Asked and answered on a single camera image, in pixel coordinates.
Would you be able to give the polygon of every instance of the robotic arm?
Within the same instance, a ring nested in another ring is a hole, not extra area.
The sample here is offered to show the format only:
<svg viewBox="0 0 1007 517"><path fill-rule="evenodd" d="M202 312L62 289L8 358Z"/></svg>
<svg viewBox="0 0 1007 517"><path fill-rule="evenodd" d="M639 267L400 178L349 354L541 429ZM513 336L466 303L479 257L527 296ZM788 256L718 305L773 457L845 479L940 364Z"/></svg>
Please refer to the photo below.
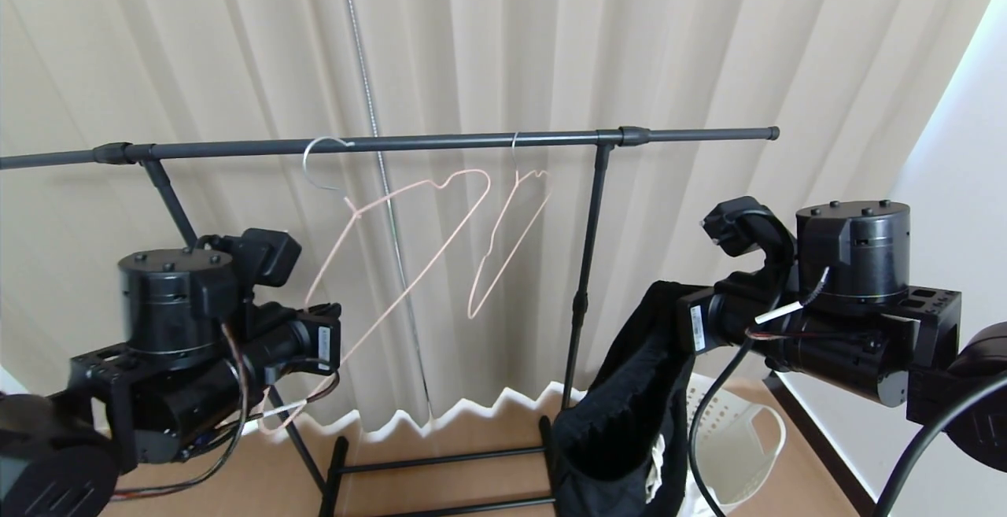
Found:
<svg viewBox="0 0 1007 517"><path fill-rule="evenodd" d="M718 205L703 228L728 255L762 249L766 260L677 302L679 326L692 329L683 338L698 353L750 347L773 370L887 406L906 402L906 416L920 424L1007 369L1007 324L959 353L961 294L908 284L904 205L805 209L795 238L746 197ZM242 371L248 405L286 374L335 373L338 304L254 302L255 285L286 283L300 251L287 234L249 230L121 260L126 341L71 359L64 391L0 395L0 512L96 516L137 464L184 462L237 437L241 428L225 421L240 410ZM93 399L105 403L110 436L94 428ZM1005 405L1007 392L993 392L946 429L968 456L1000 471Z"/></svg>

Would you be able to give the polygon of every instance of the barcode sticker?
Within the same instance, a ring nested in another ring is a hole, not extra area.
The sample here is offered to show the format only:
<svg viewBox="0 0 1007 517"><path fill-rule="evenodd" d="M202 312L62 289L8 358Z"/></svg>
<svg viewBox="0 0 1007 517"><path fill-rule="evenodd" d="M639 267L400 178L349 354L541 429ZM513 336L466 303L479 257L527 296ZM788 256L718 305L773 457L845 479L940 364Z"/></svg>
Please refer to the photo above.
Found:
<svg viewBox="0 0 1007 517"><path fill-rule="evenodd" d="M328 327L318 327L318 358L325 360L326 362L331 361L331 355L329 353L329 348L331 346L330 339L332 338L332 329ZM328 366L324 364L318 364L319 370L327 370Z"/></svg>
<svg viewBox="0 0 1007 517"><path fill-rule="evenodd" d="M696 353L706 348L706 334L703 332L703 309L697 304L689 309L693 320L693 345Z"/></svg>

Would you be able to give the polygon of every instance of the beige curtain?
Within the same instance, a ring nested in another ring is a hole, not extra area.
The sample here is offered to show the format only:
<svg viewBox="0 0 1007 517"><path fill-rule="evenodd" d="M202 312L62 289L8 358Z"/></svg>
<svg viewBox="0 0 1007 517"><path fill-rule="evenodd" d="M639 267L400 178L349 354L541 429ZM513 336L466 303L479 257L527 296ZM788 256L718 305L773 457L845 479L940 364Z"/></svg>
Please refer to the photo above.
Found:
<svg viewBox="0 0 1007 517"><path fill-rule="evenodd" d="M649 145L614 152L577 364L583 386L658 278L712 282L728 260L698 227L750 193L788 222L830 199L881 198L940 99L989 0L353 0L383 134L778 125L775 143ZM2 0L4 155L107 142L367 136L371 119L346 0ZM465 168L494 180L406 307L342 367L314 414L396 409L419 422L509 386L562 378L590 189L590 148L520 149L552 198L481 314L468 287L514 176L509 150L390 153L392 187ZM357 203L382 195L374 154L316 156L318 180ZM303 244L299 303L348 219L299 157L166 164L200 233L289 230ZM67 357L121 338L116 261L177 247L138 167L0 173L0 363L37 392ZM542 200L519 191L488 272ZM474 179L398 202L407 278L469 206ZM401 291L388 216L372 213L324 277L347 349ZM291 378L283 391L302 395Z"/></svg>

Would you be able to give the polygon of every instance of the hanger hook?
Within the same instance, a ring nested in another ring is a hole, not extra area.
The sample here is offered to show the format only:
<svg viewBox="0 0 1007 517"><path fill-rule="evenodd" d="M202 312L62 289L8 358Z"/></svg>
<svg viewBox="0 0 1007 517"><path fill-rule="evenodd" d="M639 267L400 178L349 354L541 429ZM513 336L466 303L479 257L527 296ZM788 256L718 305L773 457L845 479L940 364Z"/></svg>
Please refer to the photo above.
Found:
<svg viewBox="0 0 1007 517"><path fill-rule="evenodd" d="M311 143L309 143L307 147L304 148L304 155L302 155L302 157L301 157L301 170L304 171L304 178L306 178L307 181L310 182L312 186L314 186L316 188L323 188L325 190L335 190L337 192L344 192L344 190L341 187L335 186L334 184L327 185L327 184L319 184L319 183L315 182L314 179L311 178L311 173L308 172L308 155L311 154L311 149L314 148L314 146L316 144L318 144L318 143L320 143L322 141L325 141L325 140L335 141L337 143L341 143L342 145L344 145L346 147L352 147L353 146L353 142L352 141L343 141L343 140L341 140L341 139L339 139L337 137L330 137L330 136L327 136L327 135L322 136L322 137L316 137L313 140L311 140Z"/></svg>
<svg viewBox="0 0 1007 517"><path fill-rule="evenodd" d="M511 139L511 159L514 159L514 173L521 174L521 169L518 168L518 134L521 132L514 132L514 138Z"/></svg>

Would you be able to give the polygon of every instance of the dark brown baseboard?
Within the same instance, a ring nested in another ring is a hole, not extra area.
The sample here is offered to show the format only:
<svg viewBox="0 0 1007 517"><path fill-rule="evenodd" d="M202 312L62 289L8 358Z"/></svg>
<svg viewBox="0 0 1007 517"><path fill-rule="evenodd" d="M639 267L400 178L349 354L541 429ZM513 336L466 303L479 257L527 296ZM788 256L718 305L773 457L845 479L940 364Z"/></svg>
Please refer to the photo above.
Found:
<svg viewBox="0 0 1007 517"><path fill-rule="evenodd" d="M783 381L776 377L775 373L769 374L769 377L763 381L765 381L765 385L769 388L772 396L776 398L779 405L786 411L786 415L794 421L795 426L798 427L798 430L801 431L812 449L815 450L818 458L825 465L826 470L832 475L832 479L843 490L846 499L849 499L850 503L853 504L853 508L857 513L864 517L873 514L875 506L874 498L867 493L867 490L864 489L860 481L853 475L850 468L846 466L839 453L836 451L836 448L832 446L829 439L822 433L821 428L812 420L808 411L805 410L794 394L790 393L790 390L783 385Z"/></svg>

